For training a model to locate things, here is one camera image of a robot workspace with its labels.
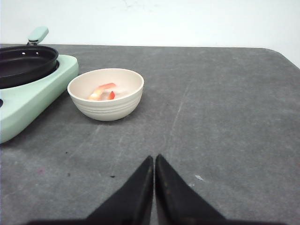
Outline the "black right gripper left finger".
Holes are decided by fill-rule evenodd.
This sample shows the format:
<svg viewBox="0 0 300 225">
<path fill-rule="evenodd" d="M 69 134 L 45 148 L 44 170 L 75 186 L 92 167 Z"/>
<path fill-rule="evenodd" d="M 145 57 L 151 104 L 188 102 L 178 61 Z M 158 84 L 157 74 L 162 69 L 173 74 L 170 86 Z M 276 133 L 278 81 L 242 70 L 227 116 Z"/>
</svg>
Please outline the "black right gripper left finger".
<svg viewBox="0 0 300 225">
<path fill-rule="evenodd" d="M 148 225 L 153 201 L 153 157 L 148 156 L 126 183 L 86 220 L 92 225 Z"/>
</svg>

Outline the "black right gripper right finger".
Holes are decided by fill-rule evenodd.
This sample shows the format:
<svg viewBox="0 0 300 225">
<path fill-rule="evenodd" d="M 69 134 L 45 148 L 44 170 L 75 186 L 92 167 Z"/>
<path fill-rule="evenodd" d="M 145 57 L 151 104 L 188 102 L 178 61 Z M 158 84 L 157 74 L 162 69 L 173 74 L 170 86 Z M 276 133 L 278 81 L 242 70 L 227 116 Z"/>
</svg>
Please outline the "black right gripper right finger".
<svg viewBox="0 0 300 225">
<path fill-rule="evenodd" d="M 159 154 L 155 190 L 166 221 L 172 225 L 216 225 L 226 218 L 198 195 Z"/>
</svg>

